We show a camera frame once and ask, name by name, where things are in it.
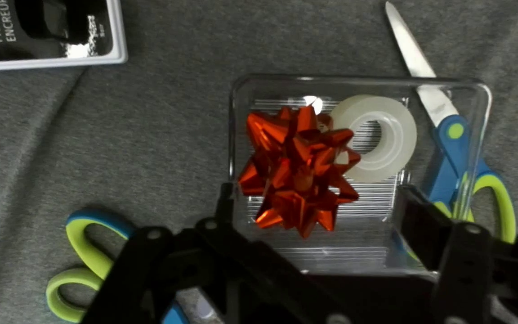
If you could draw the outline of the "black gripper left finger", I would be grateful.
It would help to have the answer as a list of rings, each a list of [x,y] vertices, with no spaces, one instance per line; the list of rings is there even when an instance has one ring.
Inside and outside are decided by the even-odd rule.
[[[212,218],[173,234],[142,227],[124,245],[81,324],[162,324],[180,290],[200,288],[209,304],[227,315],[227,285],[220,256],[203,240],[232,216],[232,184],[223,184]]]

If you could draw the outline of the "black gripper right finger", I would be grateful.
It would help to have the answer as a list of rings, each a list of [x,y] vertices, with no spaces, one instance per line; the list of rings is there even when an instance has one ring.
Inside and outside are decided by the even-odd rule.
[[[482,225],[452,222],[414,186],[400,189],[400,232],[439,274],[430,303],[435,324],[491,324],[491,301],[518,317],[518,236],[493,238]]]

